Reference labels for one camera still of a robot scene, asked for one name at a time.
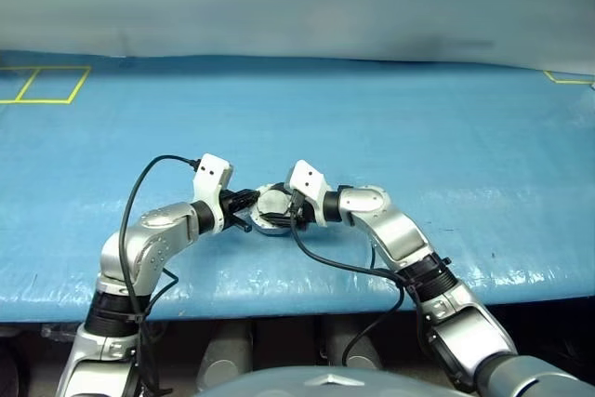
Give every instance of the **silver arm segment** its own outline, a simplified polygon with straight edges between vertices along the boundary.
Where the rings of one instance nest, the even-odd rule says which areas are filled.
[[[316,179],[314,185],[322,186],[308,187],[308,179],[312,178]],[[403,285],[416,303],[417,312],[424,325],[421,329],[422,341],[427,343],[458,388],[466,391],[477,389],[478,377],[486,370],[486,365],[493,364],[492,361],[498,359],[505,359],[506,361],[498,364],[498,367],[490,369],[494,372],[493,375],[487,374],[486,378],[486,374],[483,374],[479,391],[482,396],[516,397],[521,395],[526,387],[516,386],[518,383],[515,387],[509,383],[506,392],[496,391],[502,389],[500,383],[506,381],[503,377],[509,377],[509,372],[506,372],[507,361],[514,359],[516,364],[520,365],[540,362],[541,366],[536,366],[535,363],[532,363],[531,367],[527,366],[528,369],[522,374],[521,380],[525,385],[527,380],[539,373],[538,371],[553,368],[532,357],[517,355],[514,343],[506,330],[469,287],[446,267],[450,259],[438,257],[423,232],[413,220],[391,203],[384,189],[378,186],[339,189],[337,200],[325,201],[325,198],[330,197],[327,194],[330,188],[324,185],[324,176],[303,160],[296,163],[285,183],[289,191],[303,194],[305,201],[314,210],[322,210],[321,213],[315,214],[316,223],[326,224],[324,217],[322,221],[319,220],[320,214],[337,214],[332,209],[325,209],[325,206],[337,206],[340,220],[368,234],[377,253],[388,268],[402,279]],[[580,387],[586,386],[592,392],[590,385],[566,373],[544,374],[548,379],[562,376],[566,379],[571,378],[573,381],[564,381],[564,386],[577,386],[578,383]]]
[[[495,358],[482,368],[478,391],[489,397],[593,397],[595,387],[529,356]]]
[[[192,245],[204,232],[221,232],[225,215],[219,197],[231,177],[232,166],[205,154],[194,177],[194,199],[143,214],[126,229],[126,263],[135,294],[143,307],[149,303],[165,264]],[[201,228],[196,204],[210,214]],[[76,394],[137,395],[135,349],[138,326],[134,321],[118,252],[119,232],[101,250],[97,291],[86,322],[78,327],[70,357],[62,372],[58,397]]]

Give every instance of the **metal cylinder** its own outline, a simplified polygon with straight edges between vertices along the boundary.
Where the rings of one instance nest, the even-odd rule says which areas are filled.
[[[252,333],[247,320],[225,321],[208,344],[196,377],[198,391],[208,390],[252,371]]]
[[[595,387],[536,357],[506,355],[483,365],[481,395],[490,397],[589,397]]]
[[[331,366],[341,366],[343,351],[360,332],[360,328],[349,315],[328,315],[323,318],[326,355]],[[381,369],[380,357],[370,338],[362,337],[347,356],[347,367]]]

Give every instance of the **black cable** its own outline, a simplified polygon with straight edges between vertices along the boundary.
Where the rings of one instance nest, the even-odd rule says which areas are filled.
[[[296,241],[297,246],[301,249],[302,252],[304,252],[306,256],[330,267],[335,267],[336,269],[353,271],[355,273],[371,274],[372,276],[390,279],[393,282],[397,281],[394,274],[392,274],[389,271],[384,271],[381,269],[367,269],[366,267],[356,267],[355,265],[343,264],[342,262],[336,262],[335,260],[323,258],[322,256],[312,253],[308,249],[308,247],[304,245],[304,243],[301,241],[301,238],[299,237],[297,213],[298,210],[292,205],[289,209],[289,226],[291,228],[291,235],[293,236],[294,241]]]
[[[370,260],[370,269],[374,269],[374,264],[376,264],[376,249],[373,245],[370,245],[372,248],[372,259]]]
[[[426,355],[428,358],[433,358],[433,355],[430,353],[430,348],[428,346],[428,341],[424,337],[424,324],[426,323],[423,318],[423,310],[421,310],[421,302],[419,300],[419,295],[417,294],[416,289],[413,286],[408,286],[407,291],[411,296],[415,306],[416,306],[416,334],[417,334],[417,344],[421,351]]]
[[[356,266],[350,265],[350,264],[344,264],[342,262],[336,262],[332,259],[324,258],[322,256],[315,254],[315,253],[312,253],[308,249],[308,247],[306,247],[304,245],[304,243],[302,242],[302,240],[298,234],[297,214],[298,214],[298,210],[301,208],[301,203],[303,203],[303,199],[304,199],[303,194],[301,194],[300,192],[294,192],[294,194],[292,196],[292,200],[291,200],[291,206],[289,207],[289,224],[290,224],[290,228],[291,228],[291,235],[293,236],[294,241],[296,241],[297,246],[301,249],[301,251],[306,256],[308,256],[309,258],[312,258],[318,262],[321,262],[325,265],[328,265],[330,267],[335,267],[337,269],[353,271],[356,273],[371,274],[373,276],[378,276],[380,278],[389,279],[394,282],[394,284],[397,286],[397,289],[399,291],[399,298],[397,299],[396,304],[391,309],[389,309],[388,311],[384,312],[379,317],[377,317],[374,322],[372,322],[364,330],[362,330],[360,333],[358,333],[347,344],[347,346],[343,350],[343,355],[341,356],[341,362],[344,366],[346,366],[347,365],[347,357],[348,357],[351,349],[353,349],[353,346],[355,346],[355,344],[360,339],[362,339],[362,337],[367,335],[368,332],[370,332],[377,325],[382,323],[390,314],[399,310],[399,308],[403,305],[404,291],[403,291],[403,287],[401,286],[402,278],[400,278],[398,275],[394,274],[392,271],[388,271],[385,269],[374,269],[373,268],[374,264],[376,262],[376,251],[375,251],[374,247],[372,247],[373,256],[372,256],[372,261],[370,262],[369,269],[364,268],[364,267],[356,267]]]
[[[155,397],[166,395],[172,390],[162,390],[159,387],[159,374],[152,354],[151,336],[146,325],[146,318],[157,299],[178,282],[178,277],[176,277],[176,275],[174,275],[171,271],[164,269],[164,273],[171,277],[173,281],[166,285],[159,293],[157,293],[157,295],[150,301],[147,309],[143,311],[140,308],[139,299],[134,291],[132,280],[130,278],[130,269],[128,268],[128,262],[126,261],[125,240],[126,229],[130,219],[130,212],[132,210],[132,205],[134,204],[134,199],[136,198],[137,192],[139,191],[140,184],[145,179],[145,177],[147,177],[147,174],[149,174],[149,171],[152,169],[152,167],[162,160],[177,160],[192,166],[194,169],[196,169],[199,163],[198,161],[190,160],[177,155],[160,155],[153,158],[142,170],[139,177],[137,178],[137,181],[132,187],[132,190],[130,191],[130,195],[128,196],[128,200],[124,208],[124,213],[122,215],[122,223],[120,224],[120,233],[118,235],[118,255],[120,258],[120,268],[122,269],[124,283],[126,284],[126,291],[130,297],[132,311],[135,313],[137,318],[136,322],[139,325],[139,337],[137,339],[137,365],[139,368],[139,376],[147,391]]]
[[[403,305],[405,293],[403,292],[402,287],[398,288],[399,299],[397,299],[396,304],[392,306],[389,310],[379,315],[372,323],[370,323],[364,330],[362,330],[359,334],[353,337],[349,343],[347,343],[347,346],[345,346],[345,349],[343,350],[343,355],[341,356],[341,364],[347,366],[347,357],[349,356],[351,349],[353,349],[353,346],[355,346],[360,339],[365,337],[368,334],[368,332],[374,329],[377,325],[384,322],[384,320],[386,320],[392,313],[395,313],[397,310],[399,310],[399,308]]]

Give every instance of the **gray floor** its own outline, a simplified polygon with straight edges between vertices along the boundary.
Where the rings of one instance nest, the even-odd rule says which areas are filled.
[[[169,324],[156,346],[162,384],[174,389],[174,397],[196,393],[196,375],[208,340],[218,322],[180,322]],[[18,351],[29,368],[29,396],[54,395],[70,343],[56,342],[39,336],[38,326],[29,326],[14,338]],[[275,318],[254,323],[254,366],[323,364],[316,341],[316,319],[313,317]],[[430,383],[448,385],[435,364],[417,350],[415,343],[405,343],[398,354],[382,355],[387,369]]]

